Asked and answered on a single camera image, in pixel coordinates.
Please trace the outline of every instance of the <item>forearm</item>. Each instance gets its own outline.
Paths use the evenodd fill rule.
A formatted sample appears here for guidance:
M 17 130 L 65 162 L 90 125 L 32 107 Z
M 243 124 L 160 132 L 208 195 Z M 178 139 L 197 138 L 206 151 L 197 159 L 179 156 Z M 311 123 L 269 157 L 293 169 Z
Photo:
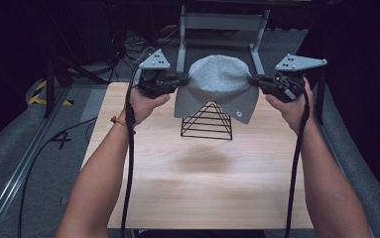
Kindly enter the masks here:
M 106 232 L 121 189 L 127 148 L 127 128 L 115 123 L 76 179 L 59 229 L 60 237 L 71 237 L 77 232 Z
M 354 189 L 310 119 L 301 149 L 307 207 L 318 237 L 371 237 Z

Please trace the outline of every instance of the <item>gray carpet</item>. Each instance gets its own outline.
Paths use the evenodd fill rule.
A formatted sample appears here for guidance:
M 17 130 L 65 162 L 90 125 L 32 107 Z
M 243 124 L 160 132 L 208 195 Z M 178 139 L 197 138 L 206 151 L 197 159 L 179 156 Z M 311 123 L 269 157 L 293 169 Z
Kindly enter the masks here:
M 281 30 L 265 32 L 259 52 L 266 74 L 273 74 L 275 64 L 287 53 L 294 54 L 297 51 L 306 33 L 307 31 Z M 251 39 L 254 37 L 249 33 L 237 33 L 227 37 L 213 32 L 192 33 L 188 37 L 186 71 L 198 59 L 221 54 L 244 60 L 253 73 L 254 67 L 247 50 Z M 169 42 L 160 47 L 173 70 L 176 67 L 178 46 L 176 42 Z M 109 75 L 110 73 L 107 72 L 101 77 L 107 79 Z M 111 80 L 126 81 L 130 75 L 131 69 L 124 61 L 121 61 L 115 68 Z M 30 93 L 35 90 L 35 87 L 36 85 L 31 88 Z M 74 104 L 61 107 L 44 141 L 58 131 L 97 115 L 104 89 L 105 86 L 95 85 L 88 79 L 77 79 L 67 95 L 67 99 L 73 100 Z M 26 100 L 30 98 L 30 93 L 26 95 Z M 0 194 L 31 142 L 36 128 L 43 120 L 44 113 L 44 105 L 30 105 L 26 112 L 0 133 Z M 324 123 L 334 154 L 362 199 L 375 237 L 380 237 L 380 185 L 366 167 L 346 132 L 332 104 L 329 91 L 325 96 Z M 74 179 L 79 172 L 93 125 L 86 123 L 68 130 L 67 138 L 71 140 L 65 142 L 62 149 L 61 142 L 49 142 L 40 153 L 27 186 L 22 220 L 23 237 L 54 236 L 65 209 L 63 198 L 68 198 Z M 17 236 L 20 197 L 19 192 L 3 218 L 0 224 L 0 237 Z M 112 237 L 119 237 L 117 230 L 111 230 L 110 234 Z M 267 230 L 266 235 L 267 237 L 284 237 L 282 230 Z M 312 230 L 293 230 L 292 237 L 308 238 L 315 237 L 315 234 Z

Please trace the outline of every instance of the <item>black wire stand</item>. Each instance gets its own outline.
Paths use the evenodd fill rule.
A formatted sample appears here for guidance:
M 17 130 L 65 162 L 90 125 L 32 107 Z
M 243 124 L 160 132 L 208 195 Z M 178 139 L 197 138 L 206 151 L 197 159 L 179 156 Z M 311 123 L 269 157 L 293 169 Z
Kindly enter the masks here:
M 206 102 L 192 116 L 183 118 L 181 137 L 195 137 L 231 141 L 231 117 L 216 102 Z

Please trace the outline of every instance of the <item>gray cap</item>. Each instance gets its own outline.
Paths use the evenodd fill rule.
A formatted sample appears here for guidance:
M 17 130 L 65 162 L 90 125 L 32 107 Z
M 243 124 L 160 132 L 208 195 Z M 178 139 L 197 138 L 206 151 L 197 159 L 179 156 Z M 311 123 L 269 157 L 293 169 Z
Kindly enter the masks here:
M 216 102 L 227 115 L 248 124 L 258 101 L 258 87 L 248 83 L 248 65 L 240 59 L 209 56 L 190 67 L 190 82 L 178 88 L 175 117 L 196 113 L 205 102 Z

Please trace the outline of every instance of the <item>light wood surface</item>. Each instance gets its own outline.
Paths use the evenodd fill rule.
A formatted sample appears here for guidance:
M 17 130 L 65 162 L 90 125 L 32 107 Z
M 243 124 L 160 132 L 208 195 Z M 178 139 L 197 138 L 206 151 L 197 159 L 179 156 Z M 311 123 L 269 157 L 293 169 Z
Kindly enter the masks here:
M 84 162 L 118 115 L 126 83 L 111 83 Z M 260 93 L 250 124 L 232 120 L 233 140 L 182 138 L 175 95 L 135 129 L 134 179 L 127 228 L 284 228 L 296 135 Z M 109 221 L 121 225 L 128 159 L 118 203 Z M 293 228 L 313 228 L 298 167 Z

